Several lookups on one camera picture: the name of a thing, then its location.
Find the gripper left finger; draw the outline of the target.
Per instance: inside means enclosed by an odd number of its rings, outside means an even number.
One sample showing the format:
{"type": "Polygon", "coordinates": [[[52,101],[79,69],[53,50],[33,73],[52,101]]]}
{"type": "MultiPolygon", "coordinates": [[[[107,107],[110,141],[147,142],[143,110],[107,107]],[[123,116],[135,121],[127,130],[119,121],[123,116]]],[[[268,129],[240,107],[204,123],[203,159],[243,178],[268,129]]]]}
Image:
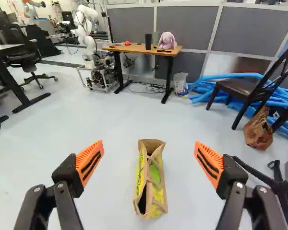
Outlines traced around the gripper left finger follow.
{"type": "Polygon", "coordinates": [[[56,209],[61,229],[82,230],[74,199],[83,193],[103,155],[101,140],[78,154],[70,154],[52,173],[52,186],[38,184],[26,192],[14,229],[46,230],[51,212],[56,209]]]}

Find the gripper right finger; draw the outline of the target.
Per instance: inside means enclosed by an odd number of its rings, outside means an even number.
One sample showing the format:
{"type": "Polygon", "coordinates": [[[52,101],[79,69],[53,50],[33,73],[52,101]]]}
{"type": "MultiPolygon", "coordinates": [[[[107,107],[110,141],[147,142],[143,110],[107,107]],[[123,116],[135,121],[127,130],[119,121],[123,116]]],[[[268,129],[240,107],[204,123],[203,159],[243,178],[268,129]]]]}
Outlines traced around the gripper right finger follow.
{"type": "Polygon", "coordinates": [[[251,217],[253,230],[285,230],[287,225],[272,189],[246,185],[247,172],[229,155],[220,155],[197,141],[194,156],[216,190],[225,201],[216,229],[237,230],[243,210],[251,217]]]}

